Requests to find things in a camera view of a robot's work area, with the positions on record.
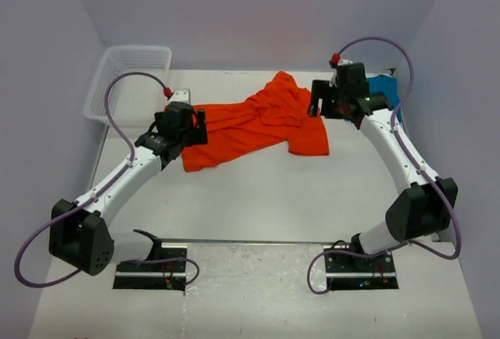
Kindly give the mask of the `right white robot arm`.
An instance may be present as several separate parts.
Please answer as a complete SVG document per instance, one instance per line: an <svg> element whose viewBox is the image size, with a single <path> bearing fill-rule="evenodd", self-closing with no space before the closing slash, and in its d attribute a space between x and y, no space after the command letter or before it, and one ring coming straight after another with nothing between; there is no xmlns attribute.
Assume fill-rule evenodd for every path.
<svg viewBox="0 0 500 339"><path fill-rule="evenodd" d="M362 63L341 60L331 65L335 73L330 80L312 82L309 116L353 123L377 150L398 194L381 223L352 237L348 261L365 271L377 254L448 229L458 187L423 161L387 96L370 92Z"/></svg>

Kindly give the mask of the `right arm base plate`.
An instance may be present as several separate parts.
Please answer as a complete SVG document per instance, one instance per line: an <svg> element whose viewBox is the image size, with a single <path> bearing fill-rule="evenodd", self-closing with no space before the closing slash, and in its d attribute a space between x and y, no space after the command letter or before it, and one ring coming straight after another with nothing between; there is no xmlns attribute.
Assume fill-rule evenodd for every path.
<svg viewBox="0 0 500 339"><path fill-rule="evenodd" d="M397 290L394 260L390 255L362 259L343 254L323 257L329 291Z"/></svg>

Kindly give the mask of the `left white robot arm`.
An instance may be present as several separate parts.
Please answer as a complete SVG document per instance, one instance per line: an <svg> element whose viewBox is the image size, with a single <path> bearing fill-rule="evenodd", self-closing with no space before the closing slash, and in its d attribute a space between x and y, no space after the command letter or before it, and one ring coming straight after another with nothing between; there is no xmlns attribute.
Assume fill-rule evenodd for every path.
<svg viewBox="0 0 500 339"><path fill-rule="evenodd" d="M171 102L157 112L129 155L99 184L72 202L52 209L48 250L78 270L95 276L110 263L137 263L146 271L161 265L160 240L144 230L111 234L110 225L140 188L181 152L208 142L204 109Z"/></svg>

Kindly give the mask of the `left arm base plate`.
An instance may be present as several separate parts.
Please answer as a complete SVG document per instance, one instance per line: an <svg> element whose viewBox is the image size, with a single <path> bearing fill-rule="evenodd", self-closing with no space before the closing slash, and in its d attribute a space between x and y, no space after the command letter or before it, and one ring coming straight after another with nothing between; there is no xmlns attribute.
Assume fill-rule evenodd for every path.
<svg viewBox="0 0 500 339"><path fill-rule="evenodd" d="M185 244L162 244L153 259L169 259L162 264L135 264L122 262L116 266L112 288L114 290L144 291L185 291L187 282L187 263L170 261L186 258L188 247Z"/></svg>

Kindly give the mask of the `orange t shirt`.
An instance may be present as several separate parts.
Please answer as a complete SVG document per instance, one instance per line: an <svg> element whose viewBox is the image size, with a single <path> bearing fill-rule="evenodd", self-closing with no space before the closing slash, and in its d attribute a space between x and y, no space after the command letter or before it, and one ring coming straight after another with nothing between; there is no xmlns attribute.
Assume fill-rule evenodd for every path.
<svg viewBox="0 0 500 339"><path fill-rule="evenodd" d="M184 171L213 168L282 142L292 155L329 155L326 128L321 118L308 115L309 100L310 90L280 71L243 102L196 105L205 111L208 143L182 151Z"/></svg>

